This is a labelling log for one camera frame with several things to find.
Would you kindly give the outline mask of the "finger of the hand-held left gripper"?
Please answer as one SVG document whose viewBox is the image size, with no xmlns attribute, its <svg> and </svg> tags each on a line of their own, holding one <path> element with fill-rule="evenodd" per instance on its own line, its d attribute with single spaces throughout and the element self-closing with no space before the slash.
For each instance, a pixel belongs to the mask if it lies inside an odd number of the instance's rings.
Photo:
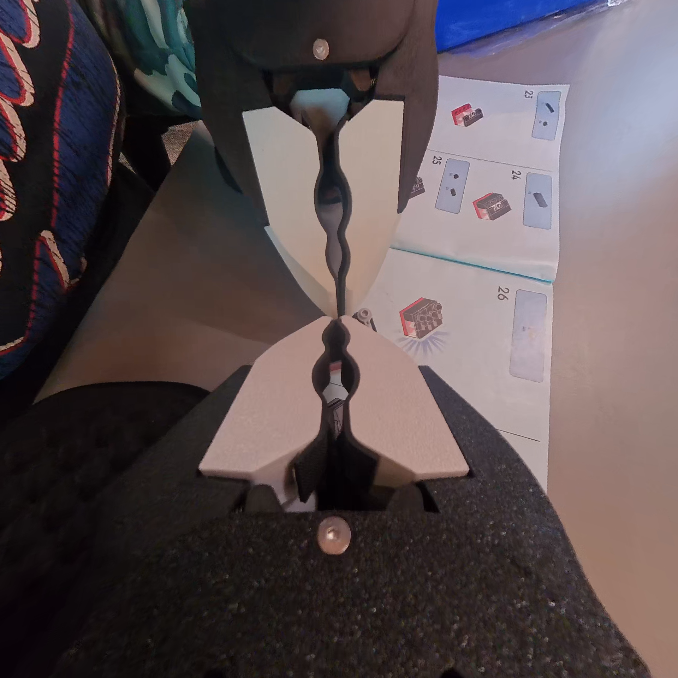
<svg viewBox="0 0 678 678">
<path fill-rule="evenodd" d="M 342 315 L 360 308 L 400 221 L 403 110 L 401 101 L 372 100 L 338 133 L 338 163 L 350 192 L 351 212 L 343 227 L 348 258 Z"/>
<path fill-rule="evenodd" d="M 311 302 L 337 318 L 327 234 L 315 206 L 320 172 L 315 134 L 275 106 L 242 117 L 267 212 L 266 232 Z"/>
</svg>

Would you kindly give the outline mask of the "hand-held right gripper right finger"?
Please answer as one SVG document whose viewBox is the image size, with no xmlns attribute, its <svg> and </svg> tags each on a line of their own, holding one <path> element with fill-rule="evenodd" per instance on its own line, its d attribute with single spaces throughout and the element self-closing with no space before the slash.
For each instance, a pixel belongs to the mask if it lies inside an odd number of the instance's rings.
<svg viewBox="0 0 678 678">
<path fill-rule="evenodd" d="M 402 487 L 457 479 L 470 468 L 417 363 L 343 316 L 339 507 L 383 510 Z"/>
</svg>

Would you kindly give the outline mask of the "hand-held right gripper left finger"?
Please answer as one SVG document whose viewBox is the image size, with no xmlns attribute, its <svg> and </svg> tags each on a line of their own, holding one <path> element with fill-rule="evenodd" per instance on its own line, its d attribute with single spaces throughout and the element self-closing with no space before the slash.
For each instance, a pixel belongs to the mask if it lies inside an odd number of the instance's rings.
<svg viewBox="0 0 678 678">
<path fill-rule="evenodd" d="M 301 500 L 293 461 L 321 432 L 323 400 L 312 381 L 325 352 L 319 318 L 272 345 L 252 365 L 199 464 L 205 477 L 268 485 L 287 511 L 314 511 Z"/>
</svg>

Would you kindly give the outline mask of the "black mesh cushion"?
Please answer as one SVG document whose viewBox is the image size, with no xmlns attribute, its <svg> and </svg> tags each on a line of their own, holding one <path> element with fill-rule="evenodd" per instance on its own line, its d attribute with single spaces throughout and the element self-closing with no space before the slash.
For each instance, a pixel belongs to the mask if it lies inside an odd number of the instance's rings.
<svg viewBox="0 0 678 678">
<path fill-rule="evenodd" d="M 179 382 L 79 386 L 2 430 L 2 677 L 35 656 L 88 571 L 103 492 L 208 394 Z"/>
<path fill-rule="evenodd" d="M 219 171 L 220 176 L 222 177 L 223 181 L 225 182 L 225 184 L 228 187 L 230 187 L 233 191 L 235 191 L 237 194 L 242 195 L 243 191 L 241 190 L 237 181 L 234 179 L 233 174 L 231 173 L 230 169 L 228 168 L 228 165 L 226 165 L 226 163 L 224 162 L 223 158 L 221 157 L 221 155 L 220 155 L 220 153 L 219 153 L 219 151 L 216 147 L 214 148 L 214 156 L 215 156 L 218 171 Z"/>
</svg>

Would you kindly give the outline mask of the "step-page instruction booklet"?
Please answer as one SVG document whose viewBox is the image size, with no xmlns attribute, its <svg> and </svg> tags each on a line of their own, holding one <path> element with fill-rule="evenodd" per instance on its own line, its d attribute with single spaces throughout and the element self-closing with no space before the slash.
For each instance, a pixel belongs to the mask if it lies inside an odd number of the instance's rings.
<svg viewBox="0 0 678 678">
<path fill-rule="evenodd" d="M 435 124 L 362 307 L 548 487 L 568 84 L 439 78 Z"/>
</svg>

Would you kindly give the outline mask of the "large blue plastic bin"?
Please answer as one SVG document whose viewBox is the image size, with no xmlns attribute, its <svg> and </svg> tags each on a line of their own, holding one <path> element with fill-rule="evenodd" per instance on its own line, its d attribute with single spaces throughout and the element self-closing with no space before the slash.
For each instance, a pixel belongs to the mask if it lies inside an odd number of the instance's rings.
<svg viewBox="0 0 678 678">
<path fill-rule="evenodd" d="M 496 35 L 547 29 L 604 1 L 439 1 L 436 51 L 441 54 Z"/>
</svg>

